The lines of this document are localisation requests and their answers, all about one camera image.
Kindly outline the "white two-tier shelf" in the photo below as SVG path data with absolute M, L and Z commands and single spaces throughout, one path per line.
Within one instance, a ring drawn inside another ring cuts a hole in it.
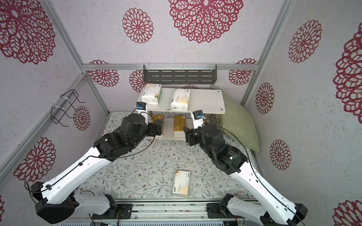
M 186 116 L 186 126 L 193 128 L 193 120 L 191 118 L 192 112 L 201 110 L 204 115 L 223 115 L 225 114 L 225 105 L 223 101 L 222 91 L 219 89 L 191 89 L 190 101 L 187 111 L 173 110 L 171 108 L 171 102 L 175 89 L 174 88 L 162 88 L 162 94 L 157 105 L 146 105 L 146 111 L 148 114 L 143 114 L 146 122 L 149 121 L 149 115 L 156 113 L 167 113 L 171 116 L 164 117 L 164 130 L 163 135 L 157 136 L 159 140 L 178 140 L 184 141 L 184 136 L 174 136 L 174 116 L 181 114 Z

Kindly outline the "grey wall-mounted metal rack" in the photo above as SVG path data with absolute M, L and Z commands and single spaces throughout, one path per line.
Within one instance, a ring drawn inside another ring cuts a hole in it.
M 154 68 L 143 66 L 143 78 L 147 84 L 164 85 L 189 85 L 189 84 L 215 84 L 217 80 L 217 66 L 211 65 L 206 68 L 190 68 L 181 66 L 181 69 Z

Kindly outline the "white tissue pack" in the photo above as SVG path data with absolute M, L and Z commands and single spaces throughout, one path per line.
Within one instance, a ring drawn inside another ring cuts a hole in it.
M 190 171 L 177 170 L 174 177 L 173 195 L 188 196 L 189 195 L 189 182 Z
M 190 89 L 175 89 L 171 101 L 171 109 L 174 111 L 188 111 L 190 102 Z
M 141 96 L 141 101 L 148 105 L 158 105 L 162 93 L 162 84 L 148 83 Z

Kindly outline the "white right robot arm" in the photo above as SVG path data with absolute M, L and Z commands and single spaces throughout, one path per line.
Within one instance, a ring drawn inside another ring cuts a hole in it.
M 199 145 L 220 171 L 241 183 L 259 201 L 253 204 L 227 194 L 219 203 L 224 215 L 244 217 L 260 226 L 296 226 L 303 222 L 308 209 L 275 190 L 242 151 L 225 142 L 223 132 L 216 125 L 185 127 L 184 132 L 190 146 Z

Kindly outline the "light green pillow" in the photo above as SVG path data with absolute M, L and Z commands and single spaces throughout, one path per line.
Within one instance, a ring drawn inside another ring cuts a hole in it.
M 254 119 L 250 113 L 225 91 L 222 92 L 225 113 L 217 117 L 218 125 L 227 130 L 228 136 L 237 137 L 250 150 L 259 153 L 260 143 Z

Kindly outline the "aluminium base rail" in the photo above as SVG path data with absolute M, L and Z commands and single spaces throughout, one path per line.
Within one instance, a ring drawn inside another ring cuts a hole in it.
M 61 226 L 254 226 L 264 215 L 258 202 L 247 200 L 251 210 L 223 215 L 219 200 L 175 202 L 121 202 L 121 212 L 110 219 L 78 215 L 59 223 Z

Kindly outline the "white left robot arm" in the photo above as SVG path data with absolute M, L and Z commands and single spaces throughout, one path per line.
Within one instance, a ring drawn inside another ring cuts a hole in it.
M 37 201 L 36 214 L 50 224 L 60 223 L 73 214 L 88 214 L 100 218 L 116 216 L 118 205 L 112 195 L 84 196 L 77 188 L 93 173 L 117 159 L 130 157 L 131 151 L 145 137 L 162 134 L 161 123 L 148 122 L 147 112 L 130 114 L 121 126 L 103 135 L 74 164 L 47 182 L 35 182 L 29 193 Z

